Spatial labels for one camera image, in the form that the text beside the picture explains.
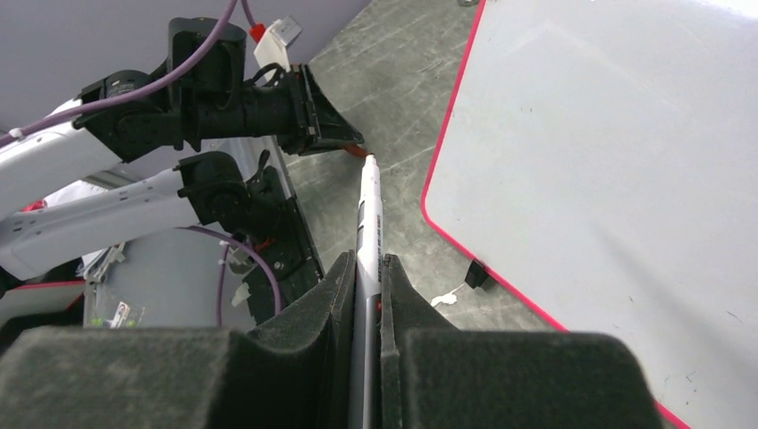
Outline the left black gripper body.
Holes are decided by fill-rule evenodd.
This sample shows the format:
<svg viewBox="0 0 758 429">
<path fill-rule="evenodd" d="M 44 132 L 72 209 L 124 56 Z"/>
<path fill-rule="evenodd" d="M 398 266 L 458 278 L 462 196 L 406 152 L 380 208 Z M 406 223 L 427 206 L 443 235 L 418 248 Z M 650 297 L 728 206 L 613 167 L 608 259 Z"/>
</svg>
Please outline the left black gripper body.
<svg viewBox="0 0 758 429">
<path fill-rule="evenodd" d="M 308 87 L 309 67 L 289 71 L 270 63 L 245 80 L 245 134 L 274 136 L 289 155 L 316 153 L 316 118 Z"/>
</svg>

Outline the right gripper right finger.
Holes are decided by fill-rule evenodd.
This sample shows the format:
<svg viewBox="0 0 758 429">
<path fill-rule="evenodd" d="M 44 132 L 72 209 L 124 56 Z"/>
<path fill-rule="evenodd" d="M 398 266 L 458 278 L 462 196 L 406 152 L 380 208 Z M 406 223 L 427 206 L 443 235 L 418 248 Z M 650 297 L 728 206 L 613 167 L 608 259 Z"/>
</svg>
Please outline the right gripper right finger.
<svg viewBox="0 0 758 429">
<path fill-rule="evenodd" d="M 641 366 L 592 332 L 466 331 L 382 263 L 384 428 L 660 428 Z"/>
</svg>

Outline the red-framed whiteboard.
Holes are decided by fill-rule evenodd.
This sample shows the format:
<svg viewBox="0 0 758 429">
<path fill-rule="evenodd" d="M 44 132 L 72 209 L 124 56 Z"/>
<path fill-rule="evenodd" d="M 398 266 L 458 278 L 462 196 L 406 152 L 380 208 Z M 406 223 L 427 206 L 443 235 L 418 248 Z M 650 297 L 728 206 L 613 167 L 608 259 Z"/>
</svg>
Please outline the red-framed whiteboard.
<svg viewBox="0 0 758 429">
<path fill-rule="evenodd" d="M 421 209 L 671 423 L 756 427 L 756 2 L 481 2 Z"/>
</svg>

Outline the brown marker cap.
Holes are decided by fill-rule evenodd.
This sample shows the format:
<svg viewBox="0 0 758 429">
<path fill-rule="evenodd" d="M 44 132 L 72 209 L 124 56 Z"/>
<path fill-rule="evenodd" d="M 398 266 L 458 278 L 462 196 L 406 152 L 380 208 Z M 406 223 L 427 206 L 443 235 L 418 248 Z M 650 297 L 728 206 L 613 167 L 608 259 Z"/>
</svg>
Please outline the brown marker cap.
<svg viewBox="0 0 758 429">
<path fill-rule="evenodd" d="M 346 145 L 343 149 L 352 156 L 359 158 L 366 158 L 369 155 L 369 152 L 365 148 L 357 144 Z"/>
</svg>

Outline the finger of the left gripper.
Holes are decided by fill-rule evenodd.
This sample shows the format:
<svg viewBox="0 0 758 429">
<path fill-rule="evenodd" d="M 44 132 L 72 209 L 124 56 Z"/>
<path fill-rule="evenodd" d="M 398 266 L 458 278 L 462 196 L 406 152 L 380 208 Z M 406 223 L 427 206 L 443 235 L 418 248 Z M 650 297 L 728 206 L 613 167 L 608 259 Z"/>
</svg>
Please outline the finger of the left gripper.
<svg viewBox="0 0 758 429">
<path fill-rule="evenodd" d="M 299 152 L 299 156 L 313 156 L 313 155 L 320 155 L 328 152 L 333 151 L 344 151 L 346 152 L 343 147 L 350 144 L 338 144 L 338 145 L 311 145 L 309 147 L 304 148 Z"/>
<path fill-rule="evenodd" d="M 363 147 L 363 135 L 329 101 L 311 68 L 305 65 L 306 106 L 308 114 L 308 138 L 311 145 L 358 144 Z"/>
</svg>

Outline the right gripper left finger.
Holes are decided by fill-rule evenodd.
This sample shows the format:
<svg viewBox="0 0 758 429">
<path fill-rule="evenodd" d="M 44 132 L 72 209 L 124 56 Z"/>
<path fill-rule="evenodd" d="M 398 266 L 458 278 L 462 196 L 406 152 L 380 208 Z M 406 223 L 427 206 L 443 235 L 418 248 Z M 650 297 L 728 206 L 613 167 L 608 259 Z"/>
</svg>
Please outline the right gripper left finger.
<svg viewBox="0 0 758 429">
<path fill-rule="evenodd" d="M 250 332 L 41 327 L 1 359 L 4 428 L 344 428 L 356 257 Z"/>
</svg>

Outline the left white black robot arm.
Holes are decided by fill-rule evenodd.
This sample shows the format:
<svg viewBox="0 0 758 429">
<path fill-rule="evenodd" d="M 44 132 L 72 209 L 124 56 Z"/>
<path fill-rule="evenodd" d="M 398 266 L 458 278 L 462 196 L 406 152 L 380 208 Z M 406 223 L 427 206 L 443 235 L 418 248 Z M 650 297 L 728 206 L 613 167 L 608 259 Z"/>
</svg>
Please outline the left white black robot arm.
<svg viewBox="0 0 758 429">
<path fill-rule="evenodd" d="M 310 68 L 268 63 L 244 75 L 248 33 L 227 18 L 175 18 L 168 53 L 150 73 L 115 72 L 42 120 L 1 138 L 1 288 L 12 290 L 76 257 L 156 231 L 220 223 L 270 239 L 280 207 L 248 188 L 211 139 L 272 137 L 310 156 L 364 143 Z M 30 204 L 162 147 L 193 157 L 121 189 L 53 208 Z"/>
</svg>

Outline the white whiteboard marker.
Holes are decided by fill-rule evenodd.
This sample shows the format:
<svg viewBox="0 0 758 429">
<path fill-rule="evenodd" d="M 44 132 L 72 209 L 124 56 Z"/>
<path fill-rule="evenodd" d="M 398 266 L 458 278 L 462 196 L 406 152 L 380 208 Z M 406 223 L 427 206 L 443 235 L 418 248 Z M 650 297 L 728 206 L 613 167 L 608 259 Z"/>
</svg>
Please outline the white whiteboard marker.
<svg viewBox="0 0 758 429">
<path fill-rule="evenodd" d="M 374 426 L 382 258 L 383 202 L 380 169 L 375 156 L 369 155 L 361 171 L 358 202 L 349 428 Z"/>
</svg>

